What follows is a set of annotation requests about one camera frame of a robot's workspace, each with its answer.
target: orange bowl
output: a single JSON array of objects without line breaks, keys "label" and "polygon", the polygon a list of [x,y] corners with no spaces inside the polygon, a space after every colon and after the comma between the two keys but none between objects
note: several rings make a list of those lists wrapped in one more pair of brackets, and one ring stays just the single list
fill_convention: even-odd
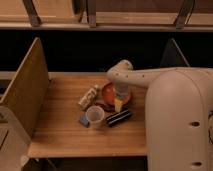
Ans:
[{"label": "orange bowl", "polygon": [[[105,103],[114,106],[114,86],[113,83],[108,83],[102,88],[102,97]],[[129,93],[128,96],[126,96],[123,100],[123,105],[127,104],[131,98],[131,93]]]}]

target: food item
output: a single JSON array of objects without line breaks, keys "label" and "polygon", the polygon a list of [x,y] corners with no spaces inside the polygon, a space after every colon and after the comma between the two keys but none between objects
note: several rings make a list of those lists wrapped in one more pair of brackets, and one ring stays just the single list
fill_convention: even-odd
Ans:
[{"label": "food item", "polygon": [[92,104],[93,100],[95,99],[95,97],[98,94],[98,90],[99,90],[99,86],[94,85],[79,100],[78,104],[82,110],[86,110]]}]

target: wooden tabletop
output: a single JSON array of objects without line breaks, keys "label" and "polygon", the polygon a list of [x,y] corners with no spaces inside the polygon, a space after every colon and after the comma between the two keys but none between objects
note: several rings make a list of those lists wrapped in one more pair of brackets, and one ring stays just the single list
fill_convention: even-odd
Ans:
[{"label": "wooden tabletop", "polygon": [[[130,87],[128,108],[132,117],[112,128],[100,130],[79,123],[84,112],[77,102],[94,84],[103,87],[105,75],[74,75],[53,78],[48,87],[39,122],[29,147],[32,158],[112,157],[147,154],[144,120],[146,89]],[[99,92],[97,100],[102,100]]]}]

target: dark background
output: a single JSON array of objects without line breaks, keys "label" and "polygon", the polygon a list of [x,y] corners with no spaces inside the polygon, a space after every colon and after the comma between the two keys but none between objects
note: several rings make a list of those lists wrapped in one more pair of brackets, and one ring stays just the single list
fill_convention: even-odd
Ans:
[{"label": "dark background", "polygon": [[213,33],[0,30],[0,71],[15,71],[35,37],[49,71],[107,71],[121,59],[156,68],[170,38],[192,67],[213,68]]}]

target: paper cup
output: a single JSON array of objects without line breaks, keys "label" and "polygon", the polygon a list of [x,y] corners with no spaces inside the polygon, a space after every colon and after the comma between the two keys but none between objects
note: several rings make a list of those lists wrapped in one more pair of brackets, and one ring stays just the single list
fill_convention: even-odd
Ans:
[{"label": "paper cup", "polygon": [[94,129],[101,127],[104,116],[105,112],[100,106],[90,106],[86,111],[86,118],[90,123],[90,127]]}]

